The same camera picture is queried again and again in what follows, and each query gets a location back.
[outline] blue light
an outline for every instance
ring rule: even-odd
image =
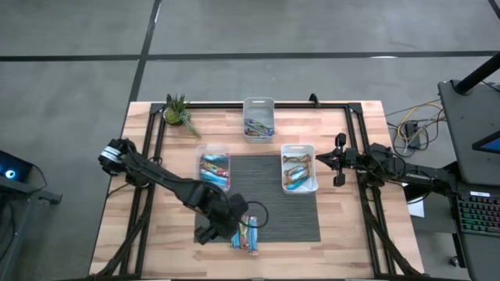
[[[12,170],[7,170],[7,172],[5,172],[5,176],[7,177],[7,179],[12,179],[14,178],[14,176],[16,176],[16,172]]]

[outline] computer keyboard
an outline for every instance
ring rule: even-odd
[[[462,195],[457,199],[464,233],[500,237],[500,198]]]

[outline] clear plastic bin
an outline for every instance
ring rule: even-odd
[[[227,177],[227,188],[222,188],[221,189],[225,192],[227,192],[230,189],[230,152],[229,152],[229,147],[225,144],[200,144],[197,146],[196,151],[195,151],[195,176],[194,178],[197,180],[200,180],[200,163],[202,161],[202,156],[203,155],[227,155],[227,163],[220,165],[220,168],[226,169],[228,172],[228,177]]]
[[[254,119],[261,122],[264,126],[273,128],[274,135],[272,136],[248,136],[245,133],[245,119]],[[243,101],[243,135],[248,143],[267,144],[273,142],[276,136],[274,128],[274,100],[272,98],[246,98]]]
[[[300,157],[303,155],[311,155],[311,162],[309,163],[309,167],[311,169],[310,177],[299,187],[294,190],[287,190],[287,186],[283,183],[283,175],[284,171],[291,169],[297,165],[298,163],[283,163],[283,156],[287,157]],[[318,190],[318,183],[316,181],[316,170],[314,168],[314,159],[315,159],[314,147],[311,144],[284,144],[281,147],[281,182],[283,187],[283,192],[286,194],[309,194],[316,190]]]

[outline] wooden tabletop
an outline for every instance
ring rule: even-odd
[[[370,143],[377,142],[391,146],[381,102],[360,102]],[[149,106],[149,102],[131,103],[127,113],[123,136],[130,138],[136,144],[138,151],[144,142]],[[232,155],[279,155],[282,144],[312,144],[316,154],[321,154],[332,150],[334,138],[338,133],[348,133],[343,110],[277,108],[275,110],[277,135],[274,142],[247,144],[242,135],[243,121],[240,109],[193,109],[191,113],[192,121],[202,138],[199,140],[194,138],[185,127],[167,126],[162,144],[163,167],[182,177],[194,176],[195,149],[200,144],[227,144]],[[358,146],[362,146],[358,126],[355,128],[358,134]],[[153,132],[150,156],[155,147],[157,129]],[[340,188],[333,187],[334,173],[326,165],[316,162],[316,177],[320,185],[316,192],[316,201],[321,242],[259,243],[259,256],[248,255],[243,250],[232,250],[229,244],[224,243],[204,246],[195,244],[194,212],[183,207],[172,192],[157,187],[142,277],[162,279],[372,277],[355,174],[350,170],[346,170],[345,174],[346,184]],[[123,183],[123,177],[113,179],[110,190]],[[394,184],[386,184],[381,190],[389,235],[410,264],[422,272],[420,253],[403,190]],[[102,269],[123,242],[133,194],[133,188],[126,187],[107,200],[91,263],[91,273]],[[380,243],[377,248],[384,269]],[[137,241],[130,259],[131,272],[134,270],[136,250]]]

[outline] gray floor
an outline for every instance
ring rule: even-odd
[[[0,0],[0,56],[139,54],[152,4]],[[150,53],[495,50],[499,27],[486,0],[163,0]],[[393,112],[438,98],[438,81],[462,78],[486,59],[148,62],[138,100],[162,101],[166,93],[195,101],[304,100],[316,93],[323,100],[382,100]],[[38,164],[48,189],[64,193],[60,206],[39,206],[15,280],[87,274],[109,183],[97,156],[120,135],[136,68],[0,62],[0,149]],[[422,108],[414,116],[434,112]],[[439,138],[411,162],[439,167],[455,159],[448,129],[439,126]],[[440,198],[430,202],[442,209]],[[466,278],[447,263],[451,236],[414,224],[426,272]]]

